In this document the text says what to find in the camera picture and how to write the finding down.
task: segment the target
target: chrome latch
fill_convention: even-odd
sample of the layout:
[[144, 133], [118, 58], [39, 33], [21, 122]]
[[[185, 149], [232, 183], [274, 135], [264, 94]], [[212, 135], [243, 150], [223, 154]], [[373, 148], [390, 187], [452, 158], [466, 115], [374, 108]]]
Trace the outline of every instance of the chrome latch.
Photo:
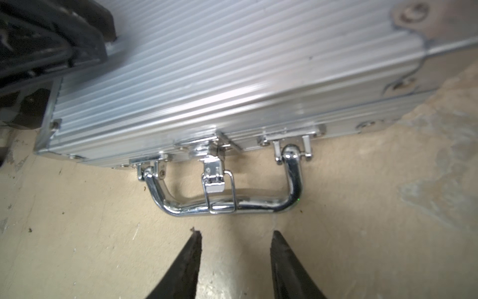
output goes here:
[[222, 133], [214, 136], [180, 142], [177, 148], [188, 151], [191, 158], [199, 157], [204, 164], [202, 181], [207, 199], [208, 193], [220, 193], [226, 189], [224, 159], [227, 151], [239, 152], [240, 148]]

